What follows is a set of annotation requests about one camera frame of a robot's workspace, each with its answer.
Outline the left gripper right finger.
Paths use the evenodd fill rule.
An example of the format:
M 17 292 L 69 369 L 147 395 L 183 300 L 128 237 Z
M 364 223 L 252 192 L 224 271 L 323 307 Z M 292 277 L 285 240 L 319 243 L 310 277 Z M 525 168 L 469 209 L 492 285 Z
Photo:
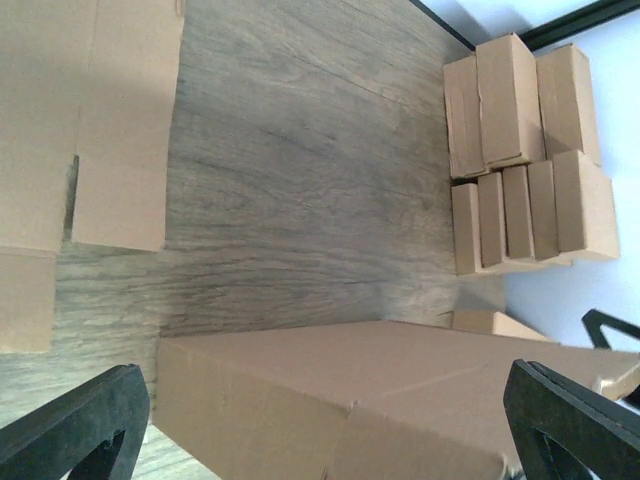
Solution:
M 513 362 L 503 395 L 526 479 L 637 479 L 639 416 L 538 362 Z

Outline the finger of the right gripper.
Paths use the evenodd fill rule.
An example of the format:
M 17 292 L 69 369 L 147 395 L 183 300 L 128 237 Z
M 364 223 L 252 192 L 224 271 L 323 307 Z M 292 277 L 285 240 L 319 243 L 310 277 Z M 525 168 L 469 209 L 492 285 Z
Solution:
M 639 340 L 639 327 L 597 309 L 591 309 L 582 317 L 586 333 L 596 349 L 612 350 L 606 334 L 615 332 L 626 338 Z

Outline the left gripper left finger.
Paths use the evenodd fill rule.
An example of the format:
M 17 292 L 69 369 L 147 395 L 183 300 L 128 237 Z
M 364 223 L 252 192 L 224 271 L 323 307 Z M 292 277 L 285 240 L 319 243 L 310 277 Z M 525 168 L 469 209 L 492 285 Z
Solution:
M 149 420 L 137 365 L 118 365 L 1 429 L 3 479 L 130 479 Z

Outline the cardboard box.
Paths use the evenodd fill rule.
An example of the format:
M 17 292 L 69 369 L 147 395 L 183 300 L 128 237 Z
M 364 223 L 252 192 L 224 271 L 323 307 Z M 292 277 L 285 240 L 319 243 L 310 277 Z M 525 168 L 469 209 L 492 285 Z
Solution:
M 175 337 L 153 422 L 223 479 L 501 479 L 517 359 L 611 400 L 639 382 L 634 353 L 395 321 Z

